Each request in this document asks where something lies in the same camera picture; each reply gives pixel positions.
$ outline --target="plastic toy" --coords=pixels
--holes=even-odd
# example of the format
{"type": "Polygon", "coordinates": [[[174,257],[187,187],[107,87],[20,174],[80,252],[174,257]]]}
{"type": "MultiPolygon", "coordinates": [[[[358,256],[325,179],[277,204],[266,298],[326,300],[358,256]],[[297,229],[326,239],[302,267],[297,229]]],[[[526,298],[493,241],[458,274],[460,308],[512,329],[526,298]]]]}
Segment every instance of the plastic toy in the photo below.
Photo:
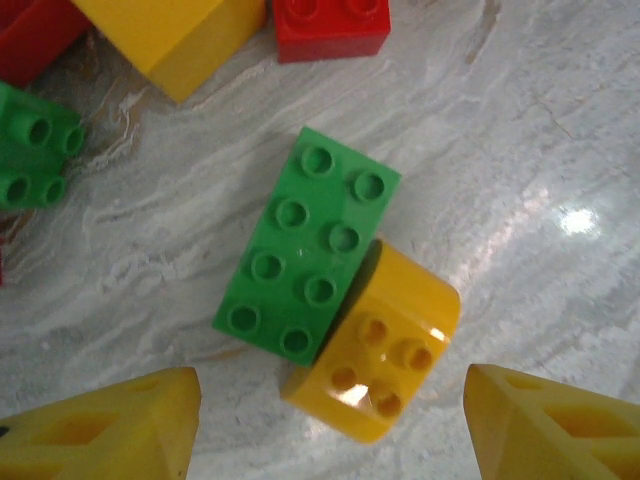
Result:
{"type": "Polygon", "coordinates": [[[0,132],[0,210],[58,203],[62,168],[84,144],[80,116],[0,82],[0,132]]]}
{"type": "Polygon", "coordinates": [[[73,0],[173,100],[191,95],[264,24],[265,0],[73,0]]]}
{"type": "Polygon", "coordinates": [[[464,410],[483,480],[637,480],[640,406],[471,365],[464,410]]]}
{"type": "Polygon", "coordinates": [[[358,442],[395,424],[448,347],[458,293],[376,241],[342,307],[344,320],[312,368],[296,368],[284,400],[358,442]]]}
{"type": "Polygon", "coordinates": [[[310,365],[399,181],[304,128],[213,326],[310,365]]]}
{"type": "Polygon", "coordinates": [[[2,0],[0,80],[25,87],[90,26],[69,0],[2,0]]]}
{"type": "Polygon", "coordinates": [[[389,0],[273,0],[280,63],[375,55],[391,32],[389,0]]]}
{"type": "Polygon", "coordinates": [[[0,420],[0,478],[184,480],[200,397],[175,368],[0,420]]]}

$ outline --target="yellow brick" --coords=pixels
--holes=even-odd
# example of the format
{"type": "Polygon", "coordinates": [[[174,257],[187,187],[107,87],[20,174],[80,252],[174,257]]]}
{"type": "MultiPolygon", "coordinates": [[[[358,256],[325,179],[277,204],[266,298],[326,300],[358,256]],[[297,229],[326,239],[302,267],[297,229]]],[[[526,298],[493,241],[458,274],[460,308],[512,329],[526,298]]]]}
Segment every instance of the yellow brick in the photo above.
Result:
{"type": "Polygon", "coordinates": [[[471,365],[464,409],[483,480],[639,480],[640,406],[471,365]]]}
{"type": "Polygon", "coordinates": [[[293,372],[282,398],[370,443],[393,426],[449,345],[460,300],[450,285],[377,241],[342,310],[317,362],[293,372]]]}
{"type": "Polygon", "coordinates": [[[177,102],[204,83],[265,20],[265,0],[72,1],[177,102]]]}
{"type": "Polygon", "coordinates": [[[200,396],[176,368],[0,420],[0,478],[185,479],[200,396]]]}

